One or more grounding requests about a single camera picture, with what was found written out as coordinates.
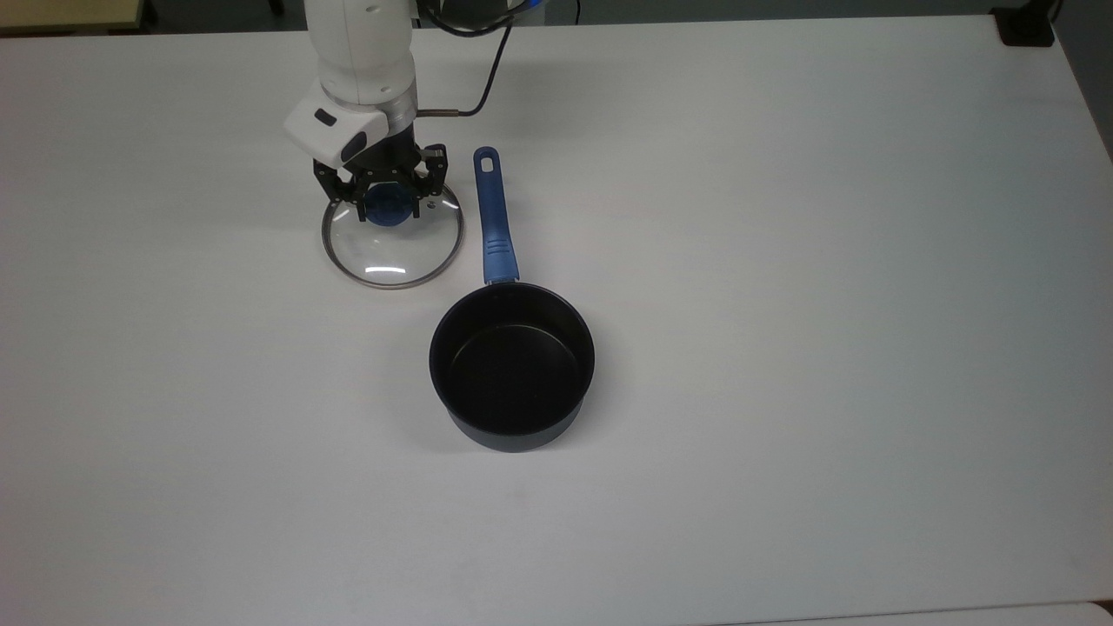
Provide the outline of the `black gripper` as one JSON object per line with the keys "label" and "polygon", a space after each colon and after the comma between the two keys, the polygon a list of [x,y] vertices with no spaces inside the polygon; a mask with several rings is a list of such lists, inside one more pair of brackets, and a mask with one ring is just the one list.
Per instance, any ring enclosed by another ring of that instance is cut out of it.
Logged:
{"label": "black gripper", "polygon": [[420,148],[415,131],[403,130],[366,147],[341,168],[314,160],[313,174],[332,203],[351,203],[357,209],[359,222],[367,221],[365,196],[372,179],[410,177],[414,200],[412,216],[418,219],[431,205],[445,198],[449,147],[444,143],[433,143]]}

